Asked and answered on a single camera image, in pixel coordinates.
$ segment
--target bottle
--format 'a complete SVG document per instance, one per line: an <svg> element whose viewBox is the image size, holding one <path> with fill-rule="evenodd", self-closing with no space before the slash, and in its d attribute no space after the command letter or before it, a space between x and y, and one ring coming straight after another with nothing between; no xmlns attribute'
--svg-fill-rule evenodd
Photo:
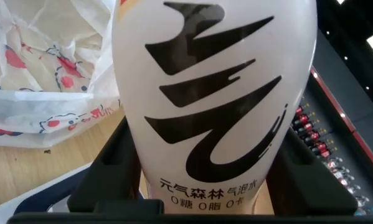
<svg viewBox="0 0 373 224"><path fill-rule="evenodd" d="M299 137L302 137L306 134L308 134L313 129L313 124L311 122L308 122L304 124L304 126L298 128L295 132Z"/></svg>
<svg viewBox="0 0 373 224"><path fill-rule="evenodd" d="M310 114L302 114L298 116L296 119L294 119L291 122L291 126L294 130L297 130L298 128L303 127L305 124L307 124L310 120L315 115L315 112L312 112Z"/></svg>
<svg viewBox="0 0 373 224"><path fill-rule="evenodd" d="M309 78L316 1L115 2L113 66L149 197L166 213L251 214Z"/></svg>
<svg viewBox="0 0 373 224"><path fill-rule="evenodd" d="M309 146L313 146L316 141L320 138L320 135L318 132L312 132L309 136L305 137L303 139L304 143L309 147Z"/></svg>
<svg viewBox="0 0 373 224"><path fill-rule="evenodd" d="M354 186L348 186L347 187L347 190L349 191L349 193L351 194L355 194L357 190L360 190L361 189L361 186L359 185L354 185Z"/></svg>
<svg viewBox="0 0 373 224"><path fill-rule="evenodd" d="M348 179L344 179L344 178L337 178L337 180L340 181L340 183L341 183L343 186L345 186L345 187L347 187L347 186L351 183L350 180L348 180Z"/></svg>
<svg viewBox="0 0 373 224"><path fill-rule="evenodd" d="M329 158L328 162L343 162L343 159L340 157L333 157L333 158Z"/></svg>
<svg viewBox="0 0 373 224"><path fill-rule="evenodd" d="M363 208L358 208L354 215L355 216L364 216L364 215L367 215L367 213Z"/></svg>
<svg viewBox="0 0 373 224"><path fill-rule="evenodd" d="M355 177L345 173L345 174L342 174L342 176L344 177L344 179L348 179L348 180L355 180Z"/></svg>
<svg viewBox="0 0 373 224"><path fill-rule="evenodd" d="M322 151L321 155L318 157L319 159L326 159L329 156L333 154L334 150L333 149L327 149L326 151Z"/></svg>
<svg viewBox="0 0 373 224"><path fill-rule="evenodd" d="M301 139L304 139L304 138L309 137L309 136L312 135L313 133L318 133L319 136L322 136L322 135L326 134L327 131L326 131L325 129L323 129L323 128L319 128L318 130L311 129L311 130L309 130L309 131L303 131L303 132L301 132L301 133L298 133L298 136L299 136Z"/></svg>
<svg viewBox="0 0 373 224"><path fill-rule="evenodd" d="M313 146L310 146L309 149L313 152L314 151L319 152L319 154L320 154L320 153L326 152L328 150L328 145L329 144L326 144L322 141L318 141Z"/></svg>
<svg viewBox="0 0 373 224"><path fill-rule="evenodd" d="M346 174L348 174L349 173L349 169L347 169L347 168L345 168L345 167L338 167L338 166L336 166L336 167L332 167L331 168L331 172L334 174L334 173L337 173L337 172L339 172L341 175L346 175Z"/></svg>
<svg viewBox="0 0 373 224"><path fill-rule="evenodd" d="M301 116L304 113L304 109L309 107L309 103L305 105L299 105L296 110L295 119Z"/></svg>
<svg viewBox="0 0 373 224"><path fill-rule="evenodd" d="M359 208L364 207L367 202L370 202L370 200L367 197L363 196L363 195L361 195L361 196L355 196L355 199L358 202L358 207Z"/></svg>

